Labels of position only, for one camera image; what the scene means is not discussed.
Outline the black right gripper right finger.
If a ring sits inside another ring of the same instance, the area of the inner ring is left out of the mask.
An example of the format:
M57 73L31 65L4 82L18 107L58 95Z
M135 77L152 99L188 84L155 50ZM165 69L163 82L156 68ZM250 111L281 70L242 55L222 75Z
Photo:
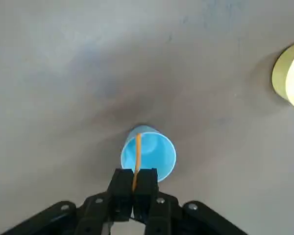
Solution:
M183 206L159 190L156 169L142 169L133 196L134 217L146 235L245 235L246 232L200 201Z

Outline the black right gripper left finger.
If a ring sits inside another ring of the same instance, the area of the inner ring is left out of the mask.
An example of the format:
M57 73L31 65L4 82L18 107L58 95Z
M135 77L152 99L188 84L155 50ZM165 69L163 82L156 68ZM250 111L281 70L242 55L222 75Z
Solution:
M6 235L109 235L115 222L132 211L133 172L116 169L106 191L87 197L81 206L60 201L5 231Z

